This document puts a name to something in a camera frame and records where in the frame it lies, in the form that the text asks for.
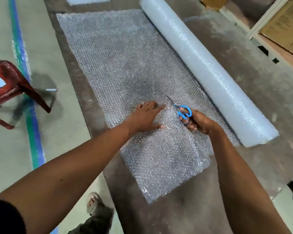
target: red plastic chair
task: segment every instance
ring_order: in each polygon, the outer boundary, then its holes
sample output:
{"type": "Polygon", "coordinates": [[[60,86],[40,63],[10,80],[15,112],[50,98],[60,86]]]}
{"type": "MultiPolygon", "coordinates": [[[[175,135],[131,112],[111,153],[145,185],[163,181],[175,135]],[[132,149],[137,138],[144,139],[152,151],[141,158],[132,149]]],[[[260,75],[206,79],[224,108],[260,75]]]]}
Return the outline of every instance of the red plastic chair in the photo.
{"type": "MultiPolygon", "coordinates": [[[[35,102],[37,102],[47,112],[51,112],[51,108],[46,104],[43,98],[33,89],[28,83],[23,74],[17,69],[13,63],[5,60],[0,60],[0,78],[6,83],[0,88],[0,104],[19,95],[27,94],[35,102]]],[[[0,119],[0,125],[11,130],[14,126],[9,125],[0,119]]]]}

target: scissors handle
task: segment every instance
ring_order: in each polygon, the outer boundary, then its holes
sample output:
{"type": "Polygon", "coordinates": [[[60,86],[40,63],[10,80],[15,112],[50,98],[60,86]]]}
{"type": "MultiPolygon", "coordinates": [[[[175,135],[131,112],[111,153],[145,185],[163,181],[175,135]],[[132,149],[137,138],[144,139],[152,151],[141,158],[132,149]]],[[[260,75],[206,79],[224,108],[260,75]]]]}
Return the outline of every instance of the scissors handle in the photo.
{"type": "Polygon", "coordinates": [[[181,112],[179,112],[178,111],[178,119],[179,119],[179,116],[181,116],[183,119],[185,119],[185,120],[188,120],[188,118],[186,118],[186,116],[187,117],[191,117],[192,116],[192,111],[191,111],[191,109],[188,107],[188,106],[186,106],[186,105],[180,105],[179,106],[179,108],[180,107],[182,107],[182,108],[185,108],[185,109],[187,109],[188,111],[189,111],[189,113],[181,113],[181,112]]]}

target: hand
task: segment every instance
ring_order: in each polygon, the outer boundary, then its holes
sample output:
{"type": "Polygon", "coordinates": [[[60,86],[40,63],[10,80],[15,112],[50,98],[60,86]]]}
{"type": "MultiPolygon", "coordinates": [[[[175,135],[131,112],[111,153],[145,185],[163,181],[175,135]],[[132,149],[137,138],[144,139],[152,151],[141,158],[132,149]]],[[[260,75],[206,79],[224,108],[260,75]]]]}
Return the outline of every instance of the hand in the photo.
{"type": "Polygon", "coordinates": [[[155,101],[139,104],[135,111],[124,121],[133,134],[159,128],[166,128],[160,123],[153,123],[155,117],[166,105],[158,105],[155,101]]]}
{"type": "MultiPolygon", "coordinates": [[[[180,108],[180,111],[182,113],[189,113],[189,111],[185,108],[180,108]]],[[[220,127],[217,122],[213,121],[212,119],[205,116],[203,113],[201,113],[198,110],[191,109],[192,111],[192,117],[186,117],[186,119],[183,119],[181,116],[179,116],[179,120],[182,121],[182,123],[189,122],[186,127],[190,131],[201,131],[204,134],[210,135],[210,133],[213,130],[217,130],[220,127]]]]}

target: brown cardboard box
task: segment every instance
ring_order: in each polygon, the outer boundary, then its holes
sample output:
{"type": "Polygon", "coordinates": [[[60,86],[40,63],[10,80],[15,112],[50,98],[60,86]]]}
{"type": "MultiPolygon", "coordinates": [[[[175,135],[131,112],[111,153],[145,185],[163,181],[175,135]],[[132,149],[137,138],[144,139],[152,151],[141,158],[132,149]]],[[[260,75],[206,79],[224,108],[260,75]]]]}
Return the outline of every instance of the brown cardboard box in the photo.
{"type": "Polygon", "coordinates": [[[293,53],[293,0],[289,0],[260,33],[293,53]]]}
{"type": "Polygon", "coordinates": [[[228,0],[202,0],[203,4],[206,7],[210,7],[219,11],[227,2],[228,0]]]}

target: black sleeve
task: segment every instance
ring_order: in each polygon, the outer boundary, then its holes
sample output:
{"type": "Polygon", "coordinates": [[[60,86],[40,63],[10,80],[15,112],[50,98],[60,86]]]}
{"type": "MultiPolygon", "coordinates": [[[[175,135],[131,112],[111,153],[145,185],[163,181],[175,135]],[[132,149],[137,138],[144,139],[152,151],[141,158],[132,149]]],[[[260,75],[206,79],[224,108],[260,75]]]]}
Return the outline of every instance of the black sleeve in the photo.
{"type": "Polygon", "coordinates": [[[0,200],[0,233],[26,234],[24,220],[10,203],[0,200]]]}

